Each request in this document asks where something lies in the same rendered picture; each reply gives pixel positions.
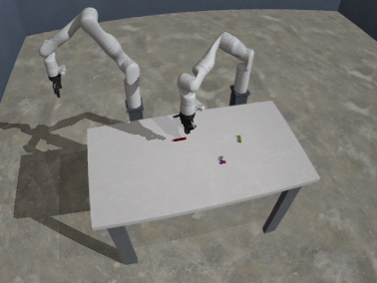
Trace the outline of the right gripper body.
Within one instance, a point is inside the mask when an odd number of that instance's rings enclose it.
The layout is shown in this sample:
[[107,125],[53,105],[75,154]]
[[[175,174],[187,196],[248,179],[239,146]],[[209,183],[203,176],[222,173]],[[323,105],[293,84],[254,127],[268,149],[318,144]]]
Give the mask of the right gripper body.
[[52,81],[54,84],[56,83],[56,85],[58,86],[58,80],[61,78],[61,75],[57,75],[55,77],[49,77],[49,80]]

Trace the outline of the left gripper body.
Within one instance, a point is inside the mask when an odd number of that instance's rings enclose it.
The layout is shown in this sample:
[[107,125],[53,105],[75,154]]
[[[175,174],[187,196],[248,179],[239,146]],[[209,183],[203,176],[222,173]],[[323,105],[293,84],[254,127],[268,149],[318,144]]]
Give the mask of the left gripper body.
[[186,116],[181,113],[181,117],[185,120],[185,122],[188,121],[188,126],[191,125],[191,121],[193,122],[194,116],[195,116],[195,112],[193,115],[190,115],[190,116]]

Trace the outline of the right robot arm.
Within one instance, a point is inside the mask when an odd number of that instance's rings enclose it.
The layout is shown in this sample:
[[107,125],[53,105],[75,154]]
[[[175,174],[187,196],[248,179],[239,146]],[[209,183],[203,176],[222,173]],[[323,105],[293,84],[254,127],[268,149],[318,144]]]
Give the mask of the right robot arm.
[[[79,21],[80,20],[80,21]],[[98,12],[94,8],[84,9],[67,26],[57,32],[50,40],[45,40],[39,48],[39,55],[45,57],[44,64],[48,77],[64,76],[66,66],[60,68],[55,58],[55,50],[67,42],[74,33],[81,28],[89,34],[98,45],[109,55],[126,75],[124,79],[127,105],[130,109],[136,109],[141,105],[140,94],[140,68],[123,51],[117,39],[106,33],[98,24]]]

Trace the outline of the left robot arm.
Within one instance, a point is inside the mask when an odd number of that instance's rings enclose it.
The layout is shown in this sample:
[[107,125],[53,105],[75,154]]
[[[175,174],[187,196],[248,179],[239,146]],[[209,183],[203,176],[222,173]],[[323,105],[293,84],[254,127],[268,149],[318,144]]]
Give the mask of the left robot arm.
[[195,98],[194,92],[198,90],[203,78],[212,69],[215,52],[218,48],[244,62],[237,65],[234,90],[240,94],[247,91],[254,51],[248,48],[245,49],[245,46],[237,38],[227,32],[223,32],[216,38],[200,61],[192,68],[192,72],[196,77],[183,73],[178,78],[178,88],[181,94],[181,113],[183,115],[193,115],[195,110],[204,111],[204,105]]

